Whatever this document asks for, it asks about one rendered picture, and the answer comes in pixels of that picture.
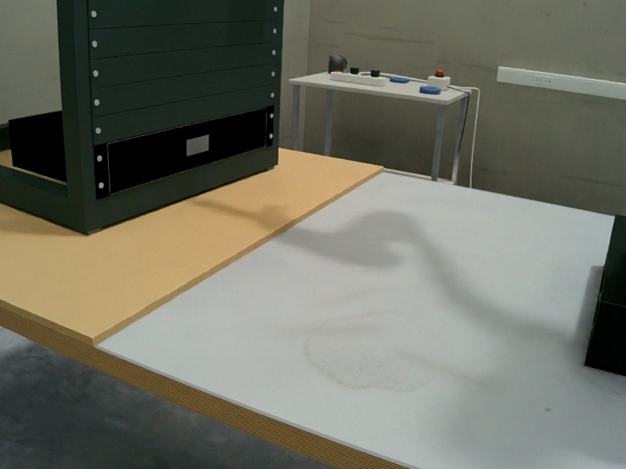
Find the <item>dark green metal rack frame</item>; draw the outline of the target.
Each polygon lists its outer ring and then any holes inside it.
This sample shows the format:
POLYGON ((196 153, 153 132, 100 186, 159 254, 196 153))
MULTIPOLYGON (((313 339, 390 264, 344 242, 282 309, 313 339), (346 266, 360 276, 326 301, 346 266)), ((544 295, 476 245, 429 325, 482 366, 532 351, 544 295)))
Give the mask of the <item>dark green metal rack frame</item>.
POLYGON ((90 235, 278 165, 284 0, 56 4, 62 111, 0 149, 67 185, 0 165, 0 201, 90 235))

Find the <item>tan wooden board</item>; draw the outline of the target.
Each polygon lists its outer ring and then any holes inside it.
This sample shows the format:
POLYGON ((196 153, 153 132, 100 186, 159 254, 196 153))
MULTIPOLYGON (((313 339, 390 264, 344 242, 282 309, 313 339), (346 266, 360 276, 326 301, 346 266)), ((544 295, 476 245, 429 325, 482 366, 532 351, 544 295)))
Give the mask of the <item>tan wooden board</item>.
POLYGON ((0 307, 96 346, 384 171, 278 148, 278 165, 86 235, 0 201, 0 307))

